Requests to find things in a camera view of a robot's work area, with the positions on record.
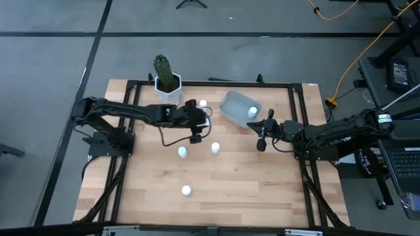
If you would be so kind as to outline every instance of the wooden tabletop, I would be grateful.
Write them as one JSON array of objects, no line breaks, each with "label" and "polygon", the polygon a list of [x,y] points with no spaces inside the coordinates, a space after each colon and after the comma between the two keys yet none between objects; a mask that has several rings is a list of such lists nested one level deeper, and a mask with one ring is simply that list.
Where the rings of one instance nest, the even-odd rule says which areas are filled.
[{"label": "wooden tabletop", "polygon": [[[105,98],[122,102],[127,80],[112,79]],[[312,125],[326,122],[317,85],[303,84],[305,103]],[[286,88],[183,87],[184,101],[206,100],[213,108],[213,129],[200,144],[188,140],[170,147],[161,144],[158,129],[136,121],[135,146],[128,160],[118,212],[118,223],[178,226],[249,226],[308,227],[305,198],[299,164],[291,153],[279,153],[267,145],[258,152],[258,136],[220,116],[219,105],[226,93],[237,90],[262,104],[258,121],[274,109],[274,118],[282,123],[291,119]],[[299,100],[295,95],[301,122]],[[160,104],[152,86],[142,86],[141,106]],[[117,125],[117,117],[105,117]],[[189,130],[163,129],[165,142],[189,136]],[[213,155],[210,145],[220,143]],[[181,159],[177,149],[186,147]],[[292,149],[279,142],[280,149]],[[104,190],[109,157],[99,157],[86,170],[74,220],[82,218]],[[318,161],[323,195],[331,208],[346,223],[347,210],[337,170],[326,161]],[[181,193],[182,186],[192,188],[191,196]],[[111,196],[106,219],[114,201]],[[312,196],[315,219],[319,224],[316,201]]]}]

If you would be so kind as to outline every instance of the gray floor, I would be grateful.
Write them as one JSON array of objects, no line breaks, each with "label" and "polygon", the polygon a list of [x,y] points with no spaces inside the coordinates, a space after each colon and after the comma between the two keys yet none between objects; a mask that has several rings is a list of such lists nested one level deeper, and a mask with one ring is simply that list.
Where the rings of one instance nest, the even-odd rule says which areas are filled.
[{"label": "gray floor", "polygon": [[[194,3],[175,10],[179,1],[114,0],[105,31],[378,32],[390,16],[384,4],[373,3],[356,5],[342,19],[324,22],[305,0],[203,1],[209,5],[207,10]],[[105,2],[1,0],[0,31],[96,31]],[[350,4],[315,2],[327,16]],[[334,93],[344,70],[371,40],[102,38],[85,96],[103,96],[109,79],[145,79],[148,72],[154,73],[154,56],[162,53],[183,79],[254,81],[261,73],[266,81],[317,83],[325,98]],[[0,228],[31,224],[92,43],[92,38],[76,37],[0,38],[0,143],[26,150],[21,159],[8,155],[0,159]],[[367,55],[376,55],[391,43],[392,39],[382,39]],[[401,55],[411,56],[408,50]],[[358,78],[356,68],[352,69],[340,94],[351,89],[352,80]],[[362,92],[358,89],[340,99],[335,118],[371,107]],[[81,136],[73,134],[46,224],[71,222],[87,150]],[[386,211],[376,209],[374,202],[380,192],[374,180],[345,178],[343,174],[342,185],[352,226],[418,234],[420,225],[409,221],[400,205]],[[396,197],[392,184],[388,186]]]}]

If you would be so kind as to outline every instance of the white cap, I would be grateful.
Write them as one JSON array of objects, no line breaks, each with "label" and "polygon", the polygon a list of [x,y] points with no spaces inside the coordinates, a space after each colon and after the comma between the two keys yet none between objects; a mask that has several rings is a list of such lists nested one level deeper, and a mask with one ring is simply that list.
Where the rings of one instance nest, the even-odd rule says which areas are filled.
[{"label": "white cap", "polygon": [[182,194],[184,194],[184,196],[191,195],[191,187],[190,186],[182,187]]},{"label": "white cap", "polygon": [[252,115],[255,115],[257,113],[257,108],[256,107],[249,108],[249,113]]},{"label": "white cap", "polygon": [[185,147],[178,148],[178,155],[181,158],[185,158],[186,157],[186,148]]},{"label": "white cap", "polygon": [[219,143],[214,142],[211,144],[211,152],[213,154],[218,154],[220,150],[221,150],[221,145]]},{"label": "white cap", "polygon": [[201,108],[204,108],[205,106],[207,106],[207,102],[205,100],[201,100],[201,101],[199,101],[199,106]]}]

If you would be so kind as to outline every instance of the plant pot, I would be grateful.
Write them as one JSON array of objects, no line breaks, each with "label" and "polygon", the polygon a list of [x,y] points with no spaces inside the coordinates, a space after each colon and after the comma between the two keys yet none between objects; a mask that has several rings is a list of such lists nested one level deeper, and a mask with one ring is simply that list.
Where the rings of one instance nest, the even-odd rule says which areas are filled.
[{"label": "plant pot", "polygon": [[177,89],[175,89],[172,92],[163,92],[160,91],[158,89],[158,84],[159,84],[159,77],[156,76],[155,78],[155,91],[157,92],[157,94],[159,95],[159,97],[162,99],[162,102],[166,103],[166,104],[178,104],[182,98],[182,81],[181,81],[181,76],[176,74],[176,73],[172,73],[174,76],[178,77],[179,80],[179,87]]}]

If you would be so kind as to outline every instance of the yellow cable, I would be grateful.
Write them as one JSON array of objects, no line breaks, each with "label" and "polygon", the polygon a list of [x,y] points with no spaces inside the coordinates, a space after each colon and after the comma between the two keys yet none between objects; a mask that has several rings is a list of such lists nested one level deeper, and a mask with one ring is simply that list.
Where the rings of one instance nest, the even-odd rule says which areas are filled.
[{"label": "yellow cable", "polygon": [[[405,7],[404,10],[402,10],[400,13],[398,13],[397,17],[400,17],[401,15],[403,15],[404,12],[406,12],[412,5],[414,5],[416,2],[418,2],[419,0],[415,0],[414,2],[410,3],[408,6]],[[341,79],[339,80],[339,83],[337,85],[337,88],[335,89],[335,94],[334,97],[332,98],[332,101],[334,101],[339,93],[339,88],[341,85],[341,82],[343,81],[344,77],[347,75],[348,71],[350,71],[350,69],[355,65],[355,63],[357,61],[360,60],[360,58],[366,53],[367,50],[370,49],[370,47],[372,47],[372,45],[374,45],[378,39],[394,24],[394,22],[391,22],[379,35],[378,37],[376,37],[375,40],[373,40],[373,42],[367,46],[367,48],[365,50],[363,50],[362,53],[360,53],[360,55],[355,59],[355,61],[353,61],[353,63],[351,63],[351,65],[346,69],[346,71],[344,72],[343,76],[341,76]]]},{"label": "yellow cable", "polygon": [[[314,7],[314,9],[316,8],[315,4],[311,0],[308,0],[308,2],[312,5],[312,7]],[[339,18],[340,16],[346,14],[346,12],[348,12],[348,10],[350,10],[357,2],[359,2],[359,0],[355,1],[351,6],[349,6],[349,8],[347,8],[347,10],[345,10],[342,13],[338,14],[337,16],[334,16],[334,17],[331,17],[331,18],[327,18],[327,17],[323,16],[319,10],[317,10],[316,13],[318,13],[318,15],[320,15],[321,18],[323,18],[324,20],[335,20],[335,19]]]}]

